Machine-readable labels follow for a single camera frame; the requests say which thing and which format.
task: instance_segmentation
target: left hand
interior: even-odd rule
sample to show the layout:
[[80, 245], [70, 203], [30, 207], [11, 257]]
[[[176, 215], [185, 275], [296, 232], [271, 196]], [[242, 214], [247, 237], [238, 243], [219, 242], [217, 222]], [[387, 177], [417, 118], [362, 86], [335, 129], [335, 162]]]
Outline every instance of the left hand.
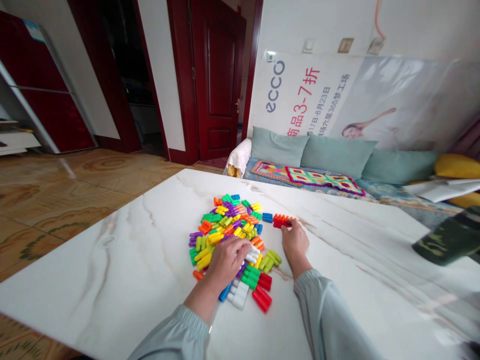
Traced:
[[210, 265], [201, 281], [210, 283], [220, 294], [237, 275], [251, 248], [248, 239], [238, 236], [221, 242], [215, 246]]

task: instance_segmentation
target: light blue cushion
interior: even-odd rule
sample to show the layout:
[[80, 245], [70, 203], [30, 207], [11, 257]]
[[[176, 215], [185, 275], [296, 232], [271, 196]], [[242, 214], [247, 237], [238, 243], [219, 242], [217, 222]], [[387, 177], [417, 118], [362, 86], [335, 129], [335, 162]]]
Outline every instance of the light blue cushion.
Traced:
[[250, 156], [275, 164], [299, 167], [308, 139], [308, 136], [282, 136], [254, 126]]
[[300, 166], [359, 179], [377, 142], [310, 134]]
[[439, 151], [385, 151], [374, 149], [363, 169], [362, 179], [406, 185], [427, 180], [434, 174]]

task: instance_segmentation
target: refrigerator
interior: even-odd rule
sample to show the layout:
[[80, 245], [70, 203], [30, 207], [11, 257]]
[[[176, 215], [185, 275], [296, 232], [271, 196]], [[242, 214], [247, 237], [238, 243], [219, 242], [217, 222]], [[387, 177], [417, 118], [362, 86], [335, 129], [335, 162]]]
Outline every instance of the refrigerator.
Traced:
[[97, 146], [45, 33], [36, 23], [3, 11], [0, 74], [47, 151], [59, 154]]

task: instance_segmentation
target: baseboard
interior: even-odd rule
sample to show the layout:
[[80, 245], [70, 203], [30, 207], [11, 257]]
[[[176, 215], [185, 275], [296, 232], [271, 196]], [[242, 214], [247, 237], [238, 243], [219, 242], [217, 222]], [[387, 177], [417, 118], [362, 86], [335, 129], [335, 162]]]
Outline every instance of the baseboard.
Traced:
[[189, 153], [186, 151], [176, 150], [176, 149], [168, 149], [170, 153], [170, 161], [172, 163], [183, 164], [183, 165], [193, 165], [196, 161], [193, 161], [189, 157]]
[[122, 153], [126, 152], [124, 151], [124, 143], [121, 139], [99, 135], [95, 135], [95, 139], [100, 148], [115, 150]]

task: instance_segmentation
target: marble table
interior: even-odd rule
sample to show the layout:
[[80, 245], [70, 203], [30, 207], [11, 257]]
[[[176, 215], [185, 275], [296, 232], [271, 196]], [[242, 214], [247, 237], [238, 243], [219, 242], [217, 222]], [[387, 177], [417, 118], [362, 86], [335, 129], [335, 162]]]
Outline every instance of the marble table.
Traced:
[[[126, 359], [196, 280], [189, 233], [213, 197], [240, 194], [263, 211], [297, 217], [308, 258], [332, 279], [385, 359], [460, 359], [480, 342], [480, 265], [429, 263], [411, 244], [428, 229], [400, 209], [185, 169], [0, 284], [0, 311], [96, 359]], [[218, 302], [207, 359], [310, 359], [281, 232], [263, 223], [267, 314]]]

